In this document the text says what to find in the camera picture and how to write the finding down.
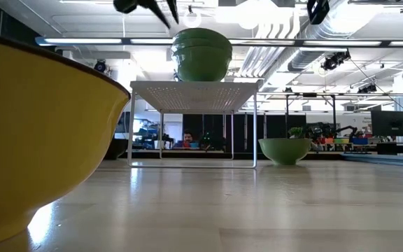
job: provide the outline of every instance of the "computer monitor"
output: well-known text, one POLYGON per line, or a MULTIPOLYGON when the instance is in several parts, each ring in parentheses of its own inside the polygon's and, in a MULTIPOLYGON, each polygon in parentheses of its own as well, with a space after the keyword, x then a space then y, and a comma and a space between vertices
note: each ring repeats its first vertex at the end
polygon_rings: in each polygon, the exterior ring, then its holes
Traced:
POLYGON ((371 111, 371 122, 375 136, 403 137, 402 111, 371 111))

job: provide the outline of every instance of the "white shelf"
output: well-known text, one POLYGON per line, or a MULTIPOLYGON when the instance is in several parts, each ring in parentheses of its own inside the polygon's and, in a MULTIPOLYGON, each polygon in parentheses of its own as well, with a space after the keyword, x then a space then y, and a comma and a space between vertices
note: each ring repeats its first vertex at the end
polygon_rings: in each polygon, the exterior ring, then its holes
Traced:
POLYGON ((257 83, 132 81, 133 92, 162 113, 237 112, 257 92, 257 83))

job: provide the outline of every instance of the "man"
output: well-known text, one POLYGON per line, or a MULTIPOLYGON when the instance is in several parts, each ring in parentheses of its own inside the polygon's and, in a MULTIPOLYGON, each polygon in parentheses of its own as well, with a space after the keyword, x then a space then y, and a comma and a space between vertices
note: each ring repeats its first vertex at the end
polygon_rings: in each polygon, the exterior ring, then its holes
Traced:
POLYGON ((183 147, 190 148, 190 143, 192 143, 192 141, 194 140, 192 137, 192 133, 186 129, 183 139, 184 139, 183 147))

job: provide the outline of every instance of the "light green bowl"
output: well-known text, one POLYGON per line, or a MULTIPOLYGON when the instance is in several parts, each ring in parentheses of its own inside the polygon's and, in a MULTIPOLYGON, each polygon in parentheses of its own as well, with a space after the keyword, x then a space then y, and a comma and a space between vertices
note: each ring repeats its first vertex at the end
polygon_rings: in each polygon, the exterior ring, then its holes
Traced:
POLYGON ((232 53, 232 46, 228 42, 228 44, 221 43, 216 40, 209 40, 207 38, 185 38, 181 40, 174 41, 174 44, 171 47, 172 52, 176 52, 177 50, 195 47, 195 46, 210 46, 214 48, 219 48, 225 50, 229 53, 232 53))
POLYGON ((175 41, 183 39, 208 39, 211 41, 219 41, 222 44, 230 44, 228 38, 225 38, 222 34, 205 28, 189 28, 178 32, 175 36, 175 41))
POLYGON ((307 155, 311 139, 259 139, 259 144, 275 165, 295 165, 307 155))
POLYGON ((174 52, 172 60, 182 81, 221 81, 227 73, 231 55, 223 49, 197 46, 174 52))

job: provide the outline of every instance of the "ceiling pipe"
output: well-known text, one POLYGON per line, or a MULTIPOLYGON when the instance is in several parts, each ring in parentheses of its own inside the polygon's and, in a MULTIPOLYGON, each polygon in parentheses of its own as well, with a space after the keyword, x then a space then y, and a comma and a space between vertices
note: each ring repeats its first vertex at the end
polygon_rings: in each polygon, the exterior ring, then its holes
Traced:
MULTIPOLYGON (((279 24, 264 24, 263 39, 274 39, 279 32, 279 24)), ((259 63, 260 58, 265 55, 268 48, 257 48, 253 59, 247 69, 243 70, 242 75, 253 77, 253 71, 256 68, 257 63, 259 63)))
MULTIPOLYGON (((281 32, 278 35, 278 39, 291 39, 296 36, 299 32, 299 13, 295 9, 293 11, 293 19, 292 19, 292 25, 290 25, 290 19, 284 20, 284 23, 282 24, 283 28, 281 32)), ((272 47, 269 50, 269 53, 267 56, 262 60, 262 63, 259 65, 259 67, 255 70, 255 75, 256 76, 262 76, 264 72, 274 63, 276 58, 283 52, 283 48, 275 48, 272 47)))
MULTIPOLYGON (((259 24, 255 38, 260 39, 263 28, 264 28, 264 24, 259 24)), ((241 68, 237 72, 240 76, 242 76, 243 70, 245 68, 247 68, 249 66, 249 64, 251 63, 251 59, 253 58, 253 56, 255 54, 255 49, 256 49, 256 47, 251 47, 250 50, 248 50, 248 52, 246 53, 245 60, 243 61, 241 68)))
MULTIPOLYGON (((330 11, 319 25, 309 25, 299 33, 297 39, 347 39, 365 26, 381 10, 381 6, 356 6, 348 0, 330 0, 330 11)), ((288 71, 303 71, 321 57, 324 52, 304 52, 298 48, 286 48, 278 61, 264 75, 265 82, 281 67, 288 71)))

